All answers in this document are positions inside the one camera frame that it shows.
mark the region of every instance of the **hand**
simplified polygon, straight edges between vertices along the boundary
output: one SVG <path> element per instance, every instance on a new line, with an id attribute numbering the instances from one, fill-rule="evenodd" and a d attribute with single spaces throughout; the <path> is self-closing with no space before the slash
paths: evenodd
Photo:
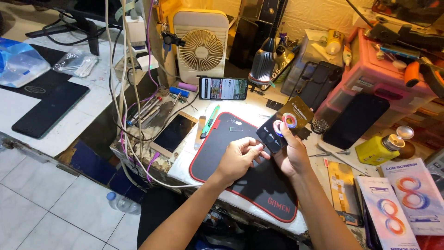
<path id="1" fill-rule="evenodd" d="M 311 169 L 307 149 L 301 139 L 297 135 L 293 136 L 284 122 L 281 123 L 279 128 L 288 143 L 288 146 L 282 148 L 273 156 L 282 172 L 288 178 L 291 178 L 296 174 L 304 173 L 307 169 Z"/>
<path id="2" fill-rule="evenodd" d="M 254 167 L 253 160 L 261 163 L 259 156 L 270 159 L 270 155 L 263 149 L 264 146 L 251 137 L 230 142 L 219 166 L 208 181 L 211 179 L 218 182 L 224 186 L 224 189 L 231 186 L 234 181 L 245 175 L 249 167 Z"/>

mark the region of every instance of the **tile floor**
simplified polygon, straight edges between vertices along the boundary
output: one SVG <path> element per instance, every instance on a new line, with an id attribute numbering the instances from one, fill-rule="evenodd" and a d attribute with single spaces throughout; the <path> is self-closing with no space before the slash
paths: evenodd
<path id="1" fill-rule="evenodd" d="M 0 249 L 136 250 L 140 215 L 112 209 L 109 191 L 16 149 L 0 152 Z"/>

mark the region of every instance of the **white fan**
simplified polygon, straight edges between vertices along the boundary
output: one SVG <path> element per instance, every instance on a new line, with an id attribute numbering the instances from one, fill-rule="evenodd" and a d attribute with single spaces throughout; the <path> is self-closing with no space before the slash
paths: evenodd
<path id="1" fill-rule="evenodd" d="M 184 47 L 179 47 L 179 56 L 183 63 L 197 71 L 214 69 L 224 56 L 221 40 L 211 31 L 196 29 L 188 32 L 182 40 Z"/>
<path id="2" fill-rule="evenodd" d="M 198 84 L 200 76 L 223 77 L 229 22 L 217 10 L 182 9 L 173 17 L 174 33 L 186 43 L 177 47 L 180 78 Z"/>

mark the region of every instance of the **pink battery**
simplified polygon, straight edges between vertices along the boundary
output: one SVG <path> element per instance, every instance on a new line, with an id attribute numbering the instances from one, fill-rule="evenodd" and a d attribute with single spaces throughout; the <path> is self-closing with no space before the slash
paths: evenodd
<path id="1" fill-rule="evenodd" d="M 183 83 L 183 82 L 179 82 L 179 86 L 178 87 L 181 88 L 181 89 L 186 89 L 186 90 L 190 90 L 190 91 L 193 91 L 193 92 L 197 92 L 197 85 L 191 85 L 191 84 L 186 84 L 186 83 Z"/>

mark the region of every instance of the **green utility knife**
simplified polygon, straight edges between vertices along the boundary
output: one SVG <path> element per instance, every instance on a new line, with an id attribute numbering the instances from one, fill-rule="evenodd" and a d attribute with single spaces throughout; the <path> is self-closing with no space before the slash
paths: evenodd
<path id="1" fill-rule="evenodd" d="M 203 127 L 203 129 L 202 129 L 202 134 L 200 135 L 201 139 L 203 139 L 207 136 L 208 131 L 210 130 L 211 125 L 213 124 L 213 121 L 216 119 L 216 115 L 218 114 L 220 108 L 221 108 L 221 106 L 219 106 L 219 105 L 217 105 L 216 108 L 214 108 L 213 113 L 210 116 L 210 119 L 206 123 L 205 127 Z"/>

